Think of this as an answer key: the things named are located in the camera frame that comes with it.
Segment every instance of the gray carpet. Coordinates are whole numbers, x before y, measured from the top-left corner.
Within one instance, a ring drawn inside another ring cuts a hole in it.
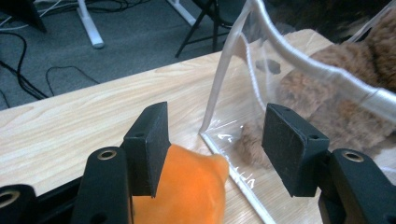
[[[200,11],[191,1],[180,2],[195,18],[198,16]],[[53,66],[76,66],[103,83],[211,53],[211,41],[208,40],[188,45],[180,57],[175,58],[190,26],[165,0],[151,0],[123,12],[91,15],[105,41],[103,49],[92,47],[76,11],[44,17],[46,34],[32,27],[12,31],[22,35],[28,45],[21,73],[45,94],[51,95],[46,72]],[[20,23],[13,22],[2,28],[18,25]],[[206,18],[193,37],[211,33],[212,21]],[[1,61],[17,68],[21,51],[22,42],[18,38],[0,35]],[[55,95],[95,85],[75,68],[50,70],[49,82]],[[36,101],[3,67],[0,67],[0,91],[10,107]],[[6,108],[7,104],[0,96],[0,109]]]

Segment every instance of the wooden table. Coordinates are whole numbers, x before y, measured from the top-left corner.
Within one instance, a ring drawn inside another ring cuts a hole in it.
[[[83,174],[88,156],[119,146],[143,111],[167,101],[170,141],[211,154],[198,135],[219,53],[0,112],[0,186],[43,194]],[[231,178],[225,223],[261,223]]]

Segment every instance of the brown teddy bear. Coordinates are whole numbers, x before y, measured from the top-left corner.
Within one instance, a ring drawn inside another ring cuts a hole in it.
[[[344,68],[365,83],[396,92],[396,8],[384,14],[361,42],[344,42],[320,50],[312,58]],[[378,144],[392,135],[396,124],[359,107],[323,84],[291,71],[277,88],[277,103],[286,105],[330,138],[330,150],[349,147],[374,157]],[[263,153],[261,122],[247,123],[236,149],[247,163],[269,166]]]

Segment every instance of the metal leg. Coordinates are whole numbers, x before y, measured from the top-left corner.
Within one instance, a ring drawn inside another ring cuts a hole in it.
[[[189,11],[186,10],[181,4],[179,0],[167,0],[168,3],[180,14],[183,19],[189,23],[190,26],[195,24],[195,18],[190,14]]]
[[[81,18],[82,24],[84,24],[85,30],[87,31],[88,37],[91,40],[92,46],[95,49],[101,49],[105,46],[105,43],[103,42],[102,37],[99,35],[99,32],[96,29],[95,24],[93,23],[91,15],[87,10],[87,6],[85,5],[85,0],[78,0],[78,6],[78,15]]]
[[[218,32],[219,32],[219,7],[217,3],[215,3],[215,14],[213,15],[213,43],[212,43],[212,51],[215,52],[218,46]]]
[[[178,58],[178,56],[180,55],[181,51],[184,49],[184,47],[186,47],[186,45],[189,42],[189,39],[191,38],[192,34],[195,32],[195,30],[198,28],[199,23],[201,22],[201,20],[204,18],[204,15],[206,15],[206,11],[203,10],[201,12],[201,14],[199,15],[198,19],[196,20],[195,24],[191,27],[189,33],[187,34],[186,38],[184,39],[183,43],[181,44],[180,48],[178,49],[177,53],[176,53],[176,58]]]

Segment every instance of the orange fabric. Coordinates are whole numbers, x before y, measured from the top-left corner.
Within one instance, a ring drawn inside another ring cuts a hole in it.
[[[134,223],[222,223],[228,163],[172,145],[157,197],[133,197]]]

